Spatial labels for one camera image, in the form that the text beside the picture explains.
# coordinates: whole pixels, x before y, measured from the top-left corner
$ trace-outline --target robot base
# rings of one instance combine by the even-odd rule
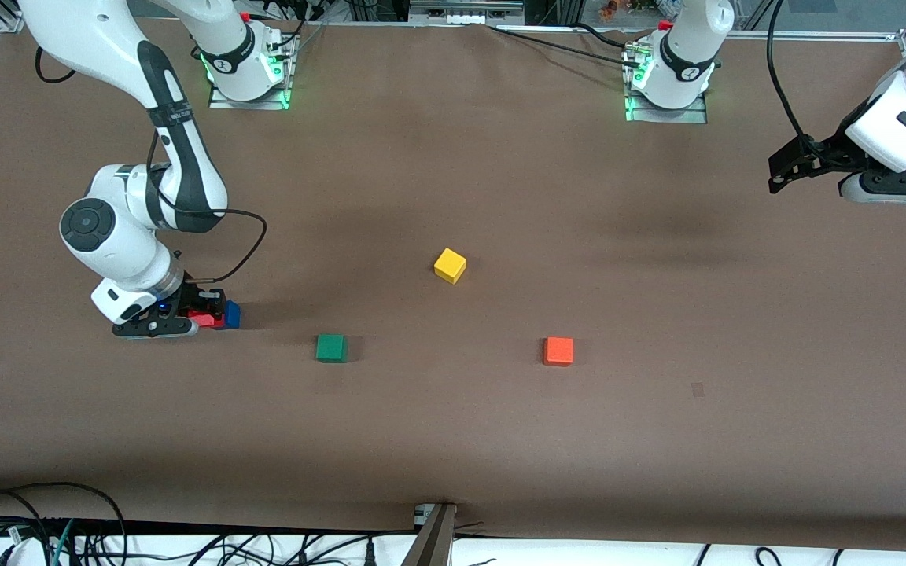
[[[651,65],[652,45],[644,42],[629,43],[621,55],[623,61],[635,61],[640,68],[624,68],[624,117],[628,122],[657,122],[662,124],[707,124],[708,111],[705,107],[705,96],[699,94],[694,103],[679,110],[669,110],[650,103],[645,94],[634,89],[632,83],[640,79],[647,65]]]
[[[278,29],[271,29],[273,37],[281,42],[282,33]],[[292,100],[292,80],[296,75],[296,60],[299,55],[300,35],[293,36],[284,46],[276,50],[274,59],[269,61],[269,67],[275,75],[283,79],[272,86],[263,96],[251,101],[237,101],[230,99],[215,86],[212,75],[209,74],[208,82],[212,85],[212,93],[208,95],[209,108],[228,108],[229,110],[289,110]]]

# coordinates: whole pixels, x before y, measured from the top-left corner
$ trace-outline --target cable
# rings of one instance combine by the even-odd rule
[[[51,566],[58,566],[58,561],[61,561],[61,548],[65,546],[65,539],[68,538],[68,531],[72,529],[72,523],[75,522],[75,519],[69,519],[68,524],[65,525],[65,529],[61,531],[61,537],[58,537],[58,548],[54,549],[54,556],[51,557]]]
[[[44,564],[49,564],[51,556],[50,551],[47,550],[47,530],[44,529],[44,523],[41,522],[40,513],[37,513],[37,509],[33,508],[33,505],[30,505],[30,502],[26,501],[26,498],[22,498],[20,494],[15,492],[15,490],[0,490],[0,495],[9,495],[11,498],[16,499],[16,501],[24,506],[24,508],[26,508],[26,511],[30,513],[30,516],[32,516],[36,524],[35,538],[37,542],[40,543],[41,550],[43,550],[44,552]]]
[[[76,75],[75,71],[69,71],[67,75],[58,76],[57,79],[48,79],[44,76],[43,72],[40,71],[40,57],[44,57],[44,48],[37,46],[37,50],[33,53],[33,69],[37,71],[37,79],[43,80],[44,83],[48,83],[48,85],[57,85],[58,83],[64,83],[65,80],[71,79]]]
[[[611,39],[610,37],[607,37],[606,35],[602,35],[602,33],[597,31],[596,29],[594,29],[591,25],[588,25],[588,24],[585,24],[585,23],[582,23],[579,21],[577,21],[575,23],[569,23],[569,28],[585,29],[586,31],[590,32],[591,35],[593,35],[593,37],[596,37],[597,39],[599,39],[600,42],[604,42],[604,43],[608,44],[608,46],[620,47],[622,49],[626,47],[626,45],[624,43],[614,42],[613,39]]]
[[[768,74],[771,76],[771,83],[774,86],[774,92],[778,94],[778,100],[781,101],[781,107],[785,110],[785,116],[788,117],[788,121],[792,124],[792,129],[795,130],[795,135],[802,140],[808,140],[806,134],[802,132],[802,126],[799,125],[798,119],[795,118],[795,112],[792,112],[792,106],[788,104],[788,97],[785,96],[785,90],[781,89],[781,82],[778,80],[778,74],[774,69],[774,26],[775,22],[778,20],[778,12],[781,11],[781,5],[785,3],[785,0],[778,0],[774,4],[774,10],[771,12],[771,21],[768,22],[768,36],[767,36],[767,64],[768,64]]]
[[[556,50],[569,51],[570,53],[585,55],[585,57],[592,57],[592,58],[594,58],[594,60],[613,62],[614,64],[622,65],[622,67],[636,68],[639,66],[639,64],[636,64],[635,61],[615,60],[615,58],[613,58],[613,57],[604,57],[604,55],[600,55],[597,53],[589,53],[589,51],[576,50],[576,48],[572,48],[572,47],[568,47],[568,46],[560,46],[560,44],[557,44],[557,43],[544,42],[543,39],[537,39],[536,37],[522,35],[521,33],[517,33],[514,31],[507,30],[507,29],[492,28],[492,30],[497,31],[498,33],[501,33],[501,35],[511,35],[513,37],[518,37],[519,39],[525,39],[526,42],[539,43],[539,44],[542,44],[542,46],[554,47],[554,48],[556,48]]]
[[[240,553],[240,551],[241,551],[242,549],[244,549],[245,546],[247,546],[248,544],[251,544],[251,541],[254,540],[254,538],[258,538],[258,537],[260,537],[260,536],[261,536],[260,533],[255,534],[255,535],[251,535],[251,538],[247,538],[247,540],[245,540],[245,541],[242,542],[240,545],[238,545],[236,548],[234,548],[233,552],[231,552],[231,553],[230,553],[229,555],[227,555],[227,556],[223,556],[222,559],[219,559],[219,563],[217,563],[216,566],[226,566],[227,564],[229,564],[229,563],[230,563],[230,559],[233,558],[233,556],[236,556],[238,553]]]
[[[757,550],[754,551],[754,561],[757,562],[757,566],[765,566],[765,563],[761,561],[761,553],[763,552],[771,555],[771,558],[774,559],[775,566],[781,566],[781,560],[778,560],[778,555],[766,546],[759,546],[757,547]]]
[[[694,566],[702,566],[702,564],[705,563],[705,555],[708,554],[709,548],[712,548],[711,544],[707,544],[702,547],[702,552],[698,555],[698,559],[694,562]]]
[[[187,563],[187,566],[194,566],[201,561],[201,557],[205,555],[209,550],[215,548],[215,545],[219,544],[220,541],[226,540],[226,535],[219,535],[213,538],[211,541],[208,541],[208,544],[204,545],[197,553],[194,554],[194,558],[191,559],[191,562]]]
[[[149,176],[149,173],[152,170],[152,158],[153,158],[153,155],[155,155],[155,153],[156,153],[156,142],[158,139],[159,139],[159,132],[153,132],[152,144],[149,146],[149,156],[146,158],[146,162],[145,162],[146,177],[149,179],[150,183],[152,182],[152,180],[151,180],[151,177]],[[180,212],[180,214],[183,214],[183,215],[214,215],[214,214],[219,214],[219,212],[222,212],[222,214],[224,214],[224,215],[249,216],[249,218],[252,218],[258,222],[261,222],[261,235],[259,235],[258,239],[256,239],[254,241],[254,244],[251,246],[249,251],[247,251],[247,254],[244,254],[244,259],[241,259],[240,262],[238,262],[238,264],[236,266],[234,266],[233,269],[230,269],[230,271],[227,271],[224,275],[219,276],[219,277],[201,278],[201,279],[186,279],[186,280],[184,280],[185,283],[191,283],[191,284],[195,284],[195,285],[212,284],[212,283],[219,283],[220,281],[225,281],[226,279],[233,277],[233,275],[236,274],[238,271],[240,271],[240,268],[244,267],[244,264],[247,263],[247,261],[249,259],[251,259],[251,255],[254,255],[254,252],[258,251],[258,247],[261,247],[263,237],[265,237],[265,235],[267,235],[266,219],[264,219],[262,215],[258,215],[255,212],[241,211],[241,209],[238,209],[238,208],[211,208],[211,209],[208,209],[208,211],[190,211],[189,209],[180,208],[180,207],[177,207],[176,204],[170,203],[169,198],[166,197],[166,194],[163,194],[162,190],[156,190],[156,193],[159,194],[159,197],[161,198],[163,203],[166,203],[166,205],[168,205],[168,207],[173,208],[174,211],[178,211],[178,212]]]
[[[2,554],[0,554],[0,566],[8,566],[9,557],[12,556],[12,551],[16,550],[16,545],[11,545]]]
[[[295,39],[295,37],[299,35],[299,32],[302,31],[303,25],[305,25],[305,23],[306,23],[305,19],[299,20],[299,25],[296,26],[296,29],[292,33],[290,33],[290,35],[288,35],[287,37],[282,39],[281,42],[272,43],[271,48],[273,50],[276,50],[277,48],[284,46],[286,43],[292,42],[292,40]]]

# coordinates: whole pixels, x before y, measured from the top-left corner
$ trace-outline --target power cord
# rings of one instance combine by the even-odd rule
[[[778,0],[774,4],[774,8],[771,11],[771,21],[768,22],[768,35],[767,35],[767,45],[766,45],[766,54],[767,54],[767,67],[768,74],[771,76],[771,85],[774,86],[774,92],[778,94],[778,100],[781,101],[781,107],[785,111],[785,116],[788,117],[792,125],[792,129],[795,131],[796,137],[799,139],[799,142],[817,158],[820,158],[820,161],[826,161],[828,164],[835,165],[838,167],[845,166],[844,164],[839,164],[834,159],[827,159],[823,154],[823,144],[817,142],[813,139],[812,136],[809,136],[802,131],[802,126],[799,125],[798,119],[795,118],[795,112],[792,111],[792,106],[788,103],[788,97],[785,96],[785,90],[781,87],[781,82],[778,80],[778,74],[774,68],[774,28],[775,22],[778,20],[778,14],[781,12],[781,5],[785,3],[785,0]]]
[[[778,555],[766,546],[759,546],[757,547],[757,550],[754,551],[754,561],[757,562],[757,566],[766,566],[765,563],[761,560],[761,554],[764,553],[771,555],[771,558],[774,559],[775,566],[781,566],[781,560],[778,560]]]
[[[147,178],[149,178],[148,173],[151,172],[151,170],[152,170],[152,158],[154,157],[154,155],[156,153],[156,143],[158,140],[159,140],[159,133],[153,132],[152,144],[150,144],[150,146],[149,146],[149,156],[148,156],[148,158],[146,158],[146,162],[145,162]],[[230,269],[230,271],[227,271],[224,275],[219,276],[219,277],[209,277],[209,278],[201,278],[201,279],[186,279],[184,281],[185,283],[191,283],[191,284],[195,284],[195,285],[212,284],[212,283],[219,283],[220,281],[225,281],[226,279],[233,277],[233,275],[236,274],[238,271],[240,271],[240,268],[244,267],[244,264],[247,263],[247,261],[249,259],[251,259],[251,255],[254,255],[254,252],[258,251],[258,247],[261,247],[263,237],[265,237],[265,235],[267,235],[266,219],[264,219],[262,215],[258,215],[255,212],[241,211],[241,209],[238,209],[238,208],[212,208],[212,209],[208,209],[208,211],[190,211],[189,209],[180,208],[180,207],[177,207],[176,204],[170,203],[169,198],[167,198],[165,196],[165,194],[163,194],[162,190],[156,190],[156,193],[159,194],[159,197],[161,198],[163,203],[166,203],[166,205],[168,205],[168,207],[173,208],[174,211],[178,211],[178,212],[180,212],[180,214],[183,214],[183,215],[213,215],[213,214],[219,214],[220,212],[222,212],[222,214],[226,214],[226,215],[249,216],[249,218],[252,218],[258,222],[261,222],[261,233],[258,236],[258,239],[256,239],[254,241],[254,244],[251,246],[249,251],[247,251],[247,254],[244,254],[244,259],[241,259],[240,262],[236,266],[234,266],[233,269]]]
[[[624,43],[614,42],[614,40],[611,39],[610,37],[607,37],[606,35],[602,35],[602,33],[597,31],[596,29],[594,29],[593,26],[591,26],[589,24],[585,24],[585,23],[577,21],[575,23],[569,23],[569,28],[585,29],[586,31],[590,32],[590,35],[593,35],[593,37],[596,37],[597,39],[599,39],[600,42],[604,42],[604,43],[608,44],[608,46],[620,47],[622,49],[626,47],[626,45]]]
[[[373,544],[373,537],[366,541],[366,563],[364,566],[377,566],[377,546]]]
[[[11,547],[2,552],[2,554],[0,555],[0,566],[8,566],[9,557],[12,556],[12,551],[14,551],[15,549],[16,545],[11,545]]]
[[[712,548],[711,544],[707,544],[702,547],[701,554],[698,555],[698,559],[694,562],[694,566],[702,566],[702,564],[705,563],[705,555],[708,554],[709,548]]]
[[[69,71],[68,74],[63,76],[58,76],[57,79],[48,79],[47,76],[44,76],[44,72],[40,69],[40,58],[44,57],[44,48],[37,46],[37,50],[33,53],[33,69],[37,72],[37,79],[43,80],[44,83],[48,85],[57,85],[58,83],[64,83],[65,80],[71,79],[76,75],[75,71]]]
[[[556,48],[556,50],[569,51],[569,53],[576,53],[579,55],[584,55],[584,57],[592,57],[592,58],[594,58],[594,60],[613,62],[614,64],[622,65],[622,67],[636,68],[639,66],[639,64],[636,64],[635,61],[616,60],[616,58],[613,58],[613,57],[605,57],[605,55],[601,55],[601,54],[597,54],[597,53],[589,53],[589,51],[576,50],[576,48],[574,48],[574,47],[562,46],[562,44],[558,44],[558,43],[544,42],[543,39],[537,39],[536,37],[522,35],[521,33],[517,33],[514,31],[507,30],[507,29],[492,28],[492,26],[489,26],[489,27],[493,31],[497,31],[498,33],[501,33],[501,35],[510,35],[513,37],[517,37],[517,39],[524,39],[524,40],[526,40],[526,42],[539,43],[541,46],[554,47],[554,48]]]

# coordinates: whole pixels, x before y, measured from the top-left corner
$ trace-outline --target brown table surface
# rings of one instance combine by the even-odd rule
[[[791,133],[763,42],[727,42],[709,125],[682,126],[625,122],[615,65],[481,26],[327,28],[291,110],[212,111],[186,32],[143,27],[270,223],[224,285],[245,329],[111,336],[57,221],[149,122],[1,36],[0,484],[86,481],[140,520],[384,529],[448,499],[492,535],[906,548],[906,208],[833,175],[769,196]],[[777,51],[817,137],[898,57]],[[163,240],[204,276],[255,235]],[[355,361],[314,361],[317,333]],[[549,334],[576,365],[540,365]]]

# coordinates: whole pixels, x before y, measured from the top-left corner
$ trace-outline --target red block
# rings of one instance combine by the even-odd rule
[[[571,366],[575,361],[572,338],[548,336],[543,341],[543,364],[545,366]]]

